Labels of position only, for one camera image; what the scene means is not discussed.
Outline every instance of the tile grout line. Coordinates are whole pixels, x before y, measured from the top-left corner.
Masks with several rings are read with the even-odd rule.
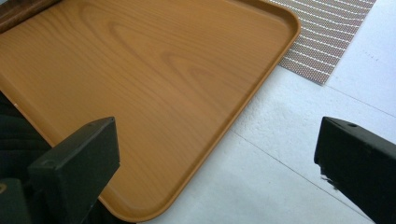
[[[387,115],[389,115],[389,116],[391,116],[391,117],[393,117],[393,118],[396,119],[396,116],[394,116],[394,115],[388,113],[387,111],[384,111],[384,110],[382,110],[382,109],[380,109],[380,108],[377,108],[377,107],[375,107],[375,106],[373,106],[373,105],[369,105],[369,104],[363,102],[362,100],[360,100],[360,99],[358,99],[358,98],[356,98],[356,97],[353,97],[353,96],[351,96],[351,95],[348,95],[348,94],[346,94],[346,93],[344,93],[344,92],[342,92],[342,91],[339,91],[339,90],[337,90],[336,88],[331,87],[331,86],[329,86],[329,85],[327,85],[327,84],[325,84],[325,86],[326,86],[326,87],[329,87],[330,89],[332,89],[332,90],[334,90],[334,91],[338,91],[338,92],[340,92],[341,94],[343,94],[343,95],[345,95],[345,96],[347,96],[347,97],[350,97],[350,98],[352,98],[352,99],[354,99],[354,100],[356,100],[356,101],[358,101],[358,102],[360,102],[360,103],[362,103],[362,104],[364,104],[364,105],[368,105],[368,106],[370,106],[371,108],[376,109],[376,110],[378,110],[378,111],[380,111],[380,112],[382,112],[382,113],[384,113],[384,114],[387,114]]]
[[[251,145],[253,145],[254,147],[256,147],[259,151],[265,153],[267,156],[271,157],[272,159],[274,159],[275,161],[279,162],[280,164],[284,165],[285,167],[287,167],[289,170],[291,170],[292,172],[294,172],[295,174],[297,174],[298,176],[300,176],[301,178],[303,178],[304,180],[308,181],[309,183],[311,183],[312,185],[314,185],[315,187],[317,187],[318,189],[324,191],[326,194],[330,195],[331,197],[333,197],[335,200],[337,200],[338,202],[342,203],[343,205],[345,205],[346,207],[350,208],[352,211],[356,212],[357,214],[359,214],[361,217],[366,218],[369,221],[372,221],[370,218],[362,215],[359,211],[357,211],[355,208],[349,206],[348,204],[344,203],[343,201],[339,200],[338,198],[334,197],[333,195],[331,195],[328,191],[326,191],[325,189],[321,188],[320,186],[316,185],[315,183],[313,183],[312,181],[310,181],[309,179],[307,179],[305,176],[300,175],[299,173],[297,173],[295,170],[293,170],[291,167],[289,167],[288,165],[286,165],[285,163],[283,163],[282,161],[280,161],[279,159],[275,158],[274,156],[272,156],[271,154],[269,154],[268,152],[264,151],[263,149],[261,149],[260,147],[256,146],[255,144],[251,143],[250,141],[248,141],[245,137],[243,137],[242,135],[240,135],[239,133],[237,133],[234,129],[230,129],[233,133],[235,133],[236,135],[238,135],[239,137],[243,138],[245,141],[249,142]]]

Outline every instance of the tray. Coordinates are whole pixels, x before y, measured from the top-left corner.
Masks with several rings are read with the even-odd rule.
[[[116,118],[100,200],[131,222],[168,208],[300,32],[254,0],[63,0],[0,35],[0,88],[51,145]]]

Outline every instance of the floor tile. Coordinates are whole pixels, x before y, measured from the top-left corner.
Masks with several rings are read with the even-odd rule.
[[[155,223],[371,223],[228,132],[204,166]]]
[[[377,0],[327,86],[396,117],[396,1]]]
[[[296,173],[355,207],[320,178],[313,158],[321,119],[348,120],[396,143],[396,118],[277,67],[232,129]]]

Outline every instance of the placemat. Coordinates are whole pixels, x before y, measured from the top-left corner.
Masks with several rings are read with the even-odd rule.
[[[267,0],[296,13],[300,36],[280,62],[318,84],[330,77],[375,0]]]

